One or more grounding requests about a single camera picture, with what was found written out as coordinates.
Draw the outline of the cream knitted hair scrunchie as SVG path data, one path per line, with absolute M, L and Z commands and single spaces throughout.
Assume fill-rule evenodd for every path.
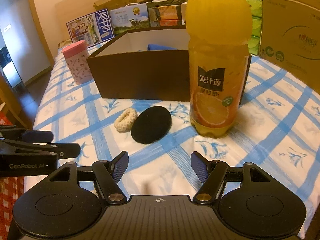
M 128 108 L 118 116 L 114 122 L 114 127 L 119 133 L 128 132 L 135 120 L 137 119 L 137 112 L 133 108 Z

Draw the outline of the black round powder puff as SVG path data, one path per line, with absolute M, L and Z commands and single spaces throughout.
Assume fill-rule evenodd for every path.
M 162 106 L 153 106 L 134 121 L 131 136 L 140 144 L 151 144 L 163 138 L 172 125 L 170 112 Z

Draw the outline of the blue knit sock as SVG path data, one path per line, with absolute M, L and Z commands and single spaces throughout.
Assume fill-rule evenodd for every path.
M 163 46 L 159 44 L 148 44 L 147 51 L 153 51 L 153 50 L 177 50 L 177 48 Z

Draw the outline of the red white checked cloth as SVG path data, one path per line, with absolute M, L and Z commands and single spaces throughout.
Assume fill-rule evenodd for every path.
M 12 220 L 12 208 L 24 193 L 24 177 L 0 179 L 0 240 L 7 239 Z

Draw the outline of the pink lidded canister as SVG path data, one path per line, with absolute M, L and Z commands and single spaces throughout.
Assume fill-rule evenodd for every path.
M 92 74 L 87 63 L 89 53 L 85 40 L 80 40 L 63 48 L 67 66 L 77 85 L 87 83 L 92 80 Z

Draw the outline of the blue white milk carton box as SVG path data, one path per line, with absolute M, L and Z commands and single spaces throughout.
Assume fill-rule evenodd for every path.
M 84 40 L 87 47 L 95 46 L 115 37 L 107 9 L 99 10 L 67 22 L 72 43 Z

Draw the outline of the green tissue pack bundle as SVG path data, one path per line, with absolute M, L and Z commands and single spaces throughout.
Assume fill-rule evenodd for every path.
M 246 0 L 249 4 L 252 14 L 252 36 L 248 42 L 249 52 L 258 55 L 261 39 L 261 28 L 263 22 L 263 1 Z

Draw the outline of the cow picture milk box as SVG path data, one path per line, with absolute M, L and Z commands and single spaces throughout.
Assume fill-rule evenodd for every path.
M 148 28 L 150 26 L 147 3 L 129 4 L 110 11 L 111 23 L 115 35 L 127 30 Z

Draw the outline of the orange juice bottle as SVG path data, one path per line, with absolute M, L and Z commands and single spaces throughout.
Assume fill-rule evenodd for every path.
M 249 65 L 252 14 L 246 0 L 188 0 L 190 122 L 202 136 L 233 125 Z

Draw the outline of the lower orange food box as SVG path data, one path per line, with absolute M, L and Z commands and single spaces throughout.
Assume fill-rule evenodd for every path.
M 182 24 L 182 20 L 155 20 L 151 22 L 152 27 L 177 26 Z

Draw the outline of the orange food box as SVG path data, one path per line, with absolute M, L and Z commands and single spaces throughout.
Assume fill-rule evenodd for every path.
M 164 5 L 159 7 L 153 7 L 153 11 L 156 15 L 156 20 L 181 20 L 181 6 L 180 5 Z
M 182 20 L 155 20 L 151 22 L 152 27 L 177 26 L 182 24 Z

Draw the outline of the large brown cardboard box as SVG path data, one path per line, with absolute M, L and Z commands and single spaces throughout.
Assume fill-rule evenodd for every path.
M 319 0 L 263 0 L 259 55 L 319 92 Z

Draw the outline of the brown cardboard box at headboard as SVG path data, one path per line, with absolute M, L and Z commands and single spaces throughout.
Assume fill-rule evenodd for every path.
M 108 11 L 125 7 L 128 4 L 137 3 L 137 0 L 98 0 L 93 3 L 96 11 L 107 9 Z

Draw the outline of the upper orange food box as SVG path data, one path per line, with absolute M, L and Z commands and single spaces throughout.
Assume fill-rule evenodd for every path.
M 164 5 L 159 7 L 153 7 L 153 11 L 156 15 L 156 20 L 181 20 L 181 6 L 180 5 Z

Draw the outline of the white product box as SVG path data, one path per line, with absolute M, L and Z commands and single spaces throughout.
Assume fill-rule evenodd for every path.
M 182 3 L 181 4 L 182 25 L 186 25 L 186 22 L 185 22 L 186 8 L 187 8 L 187 2 Z

